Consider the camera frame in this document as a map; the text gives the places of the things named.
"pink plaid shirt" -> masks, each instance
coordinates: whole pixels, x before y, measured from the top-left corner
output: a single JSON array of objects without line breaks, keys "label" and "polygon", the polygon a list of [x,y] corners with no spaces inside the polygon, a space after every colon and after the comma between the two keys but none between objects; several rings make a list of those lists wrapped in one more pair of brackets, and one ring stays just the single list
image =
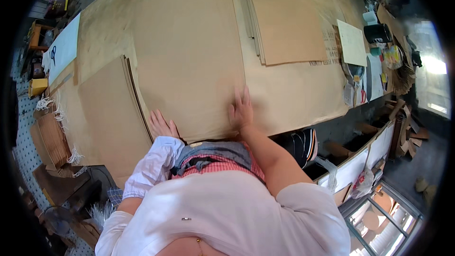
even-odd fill
[{"label": "pink plaid shirt", "polygon": [[242,166],[238,165],[235,161],[230,160],[228,158],[218,156],[218,155],[210,155],[210,154],[198,154],[198,155],[192,155],[188,158],[186,158],[182,166],[184,166],[186,163],[190,162],[191,159],[196,158],[196,157],[210,157],[213,158],[214,160],[218,160],[219,162],[212,162],[209,165],[203,167],[201,171],[197,171],[196,166],[191,166],[190,168],[187,168],[182,176],[180,175],[173,175],[171,179],[179,179],[183,178],[185,176],[188,176],[190,174],[194,173],[199,173],[199,174],[204,174],[204,173],[212,173],[212,172],[219,172],[219,171],[226,171],[226,170],[237,170],[237,171],[243,171],[245,173],[248,173],[254,177],[259,177],[263,182],[265,182],[265,176],[264,173],[262,172],[261,168],[259,168],[258,164],[256,163],[256,160],[253,157],[253,154],[251,153],[249,146],[245,143],[242,142],[243,145],[247,148],[247,150],[250,153],[250,158],[251,158],[251,171],[243,168]]}]

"clear plastic bag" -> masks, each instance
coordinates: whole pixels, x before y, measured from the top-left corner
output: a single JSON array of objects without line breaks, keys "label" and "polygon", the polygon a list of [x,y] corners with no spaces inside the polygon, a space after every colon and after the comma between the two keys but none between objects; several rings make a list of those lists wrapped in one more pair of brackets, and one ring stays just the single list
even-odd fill
[{"label": "clear plastic bag", "polygon": [[43,45],[50,47],[54,43],[54,33],[51,30],[47,30],[44,35]]},{"label": "clear plastic bag", "polygon": [[353,199],[358,199],[363,197],[371,192],[371,188],[373,187],[374,182],[374,174],[371,169],[365,169],[359,175],[357,182],[352,187],[351,197]]},{"label": "clear plastic bag", "polygon": [[397,45],[384,50],[384,63],[389,69],[399,69],[403,65],[403,53]]}]

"red scissors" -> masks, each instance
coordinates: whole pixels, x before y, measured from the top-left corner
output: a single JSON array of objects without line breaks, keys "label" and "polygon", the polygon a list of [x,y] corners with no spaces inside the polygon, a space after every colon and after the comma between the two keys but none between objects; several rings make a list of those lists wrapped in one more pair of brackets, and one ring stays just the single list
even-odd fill
[{"label": "red scissors", "polygon": [[364,84],[362,83],[362,91],[360,92],[362,95],[361,103],[365,103],[367,101],[367,93],[365,92]]}]

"black container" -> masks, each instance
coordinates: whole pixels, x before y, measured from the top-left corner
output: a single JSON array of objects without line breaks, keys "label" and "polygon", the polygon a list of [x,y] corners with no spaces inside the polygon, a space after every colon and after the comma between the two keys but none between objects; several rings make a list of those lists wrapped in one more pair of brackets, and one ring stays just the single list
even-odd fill
[{"label": "black container", "polygon": [[368,43],[390,43],[392,42],[392,34],[389,26],[386,24],[376,24],[364,27],[364,34]]}]

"white pegboard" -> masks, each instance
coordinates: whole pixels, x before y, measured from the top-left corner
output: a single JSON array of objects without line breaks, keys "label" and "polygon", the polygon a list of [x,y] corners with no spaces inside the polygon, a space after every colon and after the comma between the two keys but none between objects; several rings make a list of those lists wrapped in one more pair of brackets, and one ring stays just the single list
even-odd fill
[{"label": "white pegboard", "polygon": [[[19,171],[24,179],[27,189],[31,192],[36,200],[36,204],[41,211],[44,211],[50,206],[48,200],[44,196],[36,179],[33,177],[33,171],[42,164],[41,158],[36,152],[36,147],[33,144],[30,134],[30,127],[36,122],[33,117],[38,98],[28,98],[28,81],[24,76],[20,76],[21,67],[19,66],[20,49],[17,49],[13,55],[13,66],[11,75],[16,81],[16,90],[18,94],[18,110],[19,123],[16,139],[16,147],[13,148],[13,156],[19,167]],[[68,249],[65,255],[68,256],[92,256],[95,255],[93,249],[88,244],[79,238],[73,231],[68,237],[76,243],[75,248]]]}]

